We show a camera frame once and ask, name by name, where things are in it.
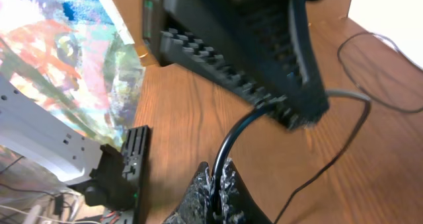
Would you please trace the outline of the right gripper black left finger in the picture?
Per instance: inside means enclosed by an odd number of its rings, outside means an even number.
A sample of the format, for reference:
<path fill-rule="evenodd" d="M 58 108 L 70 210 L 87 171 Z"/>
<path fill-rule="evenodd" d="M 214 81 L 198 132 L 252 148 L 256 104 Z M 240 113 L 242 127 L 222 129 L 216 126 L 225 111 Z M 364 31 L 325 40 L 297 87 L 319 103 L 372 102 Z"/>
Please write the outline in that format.
<path fill-rule="evenodd" d="M 210 192 L 212 189 L 209 164 L 201 162 L 194 173 L 180 203 L 163 221 L 165 224 L 203 224 L 212 216 Z"/>

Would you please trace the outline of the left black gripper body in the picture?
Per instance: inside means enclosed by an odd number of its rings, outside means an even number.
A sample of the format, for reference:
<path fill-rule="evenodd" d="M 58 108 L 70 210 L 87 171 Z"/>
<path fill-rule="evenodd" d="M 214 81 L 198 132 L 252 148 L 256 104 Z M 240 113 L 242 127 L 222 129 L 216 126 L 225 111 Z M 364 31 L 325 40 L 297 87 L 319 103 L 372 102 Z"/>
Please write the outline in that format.
<path fill-rule="evenodd" d="M 328 98 L 306 4 L 317 0 L 143 0 L 143 39 L 178 64 L 260 107 L 289 130 L 317 123 Z"/>

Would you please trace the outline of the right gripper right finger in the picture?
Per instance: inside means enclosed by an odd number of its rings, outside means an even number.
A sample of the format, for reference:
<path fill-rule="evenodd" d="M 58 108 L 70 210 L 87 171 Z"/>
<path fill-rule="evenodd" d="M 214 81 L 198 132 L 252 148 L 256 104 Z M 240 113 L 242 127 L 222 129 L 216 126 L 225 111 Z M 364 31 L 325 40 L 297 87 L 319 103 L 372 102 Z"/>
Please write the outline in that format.
<path fill-rule="evenodd" d="M 231 158 L 223 165 L 219 187 L 222 223 L 272 224 L 250 195 Z"/>

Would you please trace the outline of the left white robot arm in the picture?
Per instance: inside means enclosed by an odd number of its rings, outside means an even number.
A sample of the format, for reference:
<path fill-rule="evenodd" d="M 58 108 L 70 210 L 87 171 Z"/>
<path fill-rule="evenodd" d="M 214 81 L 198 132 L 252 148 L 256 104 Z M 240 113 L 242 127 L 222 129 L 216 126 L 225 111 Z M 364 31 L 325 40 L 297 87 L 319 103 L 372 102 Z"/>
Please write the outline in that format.
<path fill-rule="evenodd" d="M 306 3 L 317 0 L 139 0 L 143 40 L 160 65 L 177 63 L 261 108 L 289 130 L 318 122 L 328 99 L 311 48 Z M 71 128 L 1 81 L 1 144 L 54 173 L 89 205 L 126 211 L 137 185 L 113 147 Z"/>

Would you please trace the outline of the colourful patterned floor mat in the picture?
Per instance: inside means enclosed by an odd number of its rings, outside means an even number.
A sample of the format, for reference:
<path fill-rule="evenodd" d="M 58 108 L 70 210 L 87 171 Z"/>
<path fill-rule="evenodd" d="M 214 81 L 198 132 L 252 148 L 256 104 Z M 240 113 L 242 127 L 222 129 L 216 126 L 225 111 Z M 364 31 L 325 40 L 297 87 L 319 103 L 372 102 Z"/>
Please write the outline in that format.
<path fill-rule="evenodd" d="M 120 153 L 143 68 L 99 0 L 1 0 L 2 80 L 75 133 Z M 66 198 L 85 199 L 32 159 L 2 144 L 1 154 L 9 156 L 1 161 L 2 209 L 22 202 L 31 207 L 26 221 L 36 222 L 38 200 L 49 198 L 61 223 L 63 209 L 77 209 Z"/>

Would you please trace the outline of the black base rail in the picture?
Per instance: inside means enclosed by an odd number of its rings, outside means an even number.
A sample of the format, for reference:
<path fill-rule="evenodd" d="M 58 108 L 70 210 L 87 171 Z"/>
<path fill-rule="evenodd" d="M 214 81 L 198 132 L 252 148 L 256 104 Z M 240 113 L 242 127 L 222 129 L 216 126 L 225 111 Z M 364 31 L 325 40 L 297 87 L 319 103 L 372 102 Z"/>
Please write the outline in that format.
<path fill-rule="evenodd" d="M 122 176 L 135 188 L 130 201 L 134 206 L 126 211 L 105 209 L 101 223 L 141 224 L 147 216 L 147 198 L 143 193 L 148 185 L 151 128 L 140 126 L 127 131 L 120 153 L 124 157 Z"/>

